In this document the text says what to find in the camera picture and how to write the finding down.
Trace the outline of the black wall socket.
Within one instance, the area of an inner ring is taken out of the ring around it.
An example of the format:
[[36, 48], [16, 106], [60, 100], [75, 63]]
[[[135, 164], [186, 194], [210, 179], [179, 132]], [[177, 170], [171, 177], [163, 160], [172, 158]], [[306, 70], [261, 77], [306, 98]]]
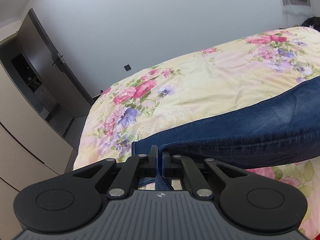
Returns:
[[125, 68], [125, 70], [126, 70], [126, 71], [131, 70], [131, 67], [130, 67], [130, 65], [129, 65], [129, 64], [125, 65], [125, 66], [124, 66], [124, 68]]

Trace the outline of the pile of dark clothes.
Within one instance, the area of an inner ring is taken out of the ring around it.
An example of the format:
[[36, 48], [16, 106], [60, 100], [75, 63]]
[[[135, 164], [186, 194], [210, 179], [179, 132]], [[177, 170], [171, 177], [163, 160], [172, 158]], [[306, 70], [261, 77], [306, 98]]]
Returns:
[[308, 18], [301, 24], [301, 27], [309, 27], [315, 29], [316, 31], [320, 31], [320, 17]]

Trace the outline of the floral yellow bed quilt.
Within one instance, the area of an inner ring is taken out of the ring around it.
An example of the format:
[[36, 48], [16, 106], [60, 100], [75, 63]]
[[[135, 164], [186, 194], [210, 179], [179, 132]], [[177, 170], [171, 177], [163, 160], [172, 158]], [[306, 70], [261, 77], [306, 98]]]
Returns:
[[133, 142], [274, 98], [319, 76], [319, 32], [267, 31], [183, 55], [112, 85], [92, 106], [74, 169], [124, 162]]

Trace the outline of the blue denim jeans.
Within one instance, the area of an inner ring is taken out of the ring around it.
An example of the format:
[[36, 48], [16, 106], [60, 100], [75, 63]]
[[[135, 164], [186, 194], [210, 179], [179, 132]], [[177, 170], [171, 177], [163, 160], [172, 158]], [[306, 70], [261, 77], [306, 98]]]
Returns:
[[319, 156], [319, 78], [249, 107], [177, 126], [134, 142], [134, 155], [180, 154], [250, 169]]

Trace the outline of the beige wardrobe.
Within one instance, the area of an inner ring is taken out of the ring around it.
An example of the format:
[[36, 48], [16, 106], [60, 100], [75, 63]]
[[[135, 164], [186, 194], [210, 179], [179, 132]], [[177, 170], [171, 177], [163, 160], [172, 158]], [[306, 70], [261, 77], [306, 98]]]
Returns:
[[17, 194], [64, 174], [72, 150], [1, 66], [1, 239], [13, 239], [22, 230], [13, 211]]

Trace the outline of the dark brown door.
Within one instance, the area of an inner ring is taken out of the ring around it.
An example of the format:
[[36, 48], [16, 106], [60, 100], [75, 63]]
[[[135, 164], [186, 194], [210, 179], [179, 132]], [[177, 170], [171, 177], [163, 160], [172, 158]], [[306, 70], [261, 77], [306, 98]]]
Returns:
[[88, 114], [94, 103], [92, 97], [55, 48], [33, 9], [18, 30], [17, 42], [57, 103], [75, 118]]

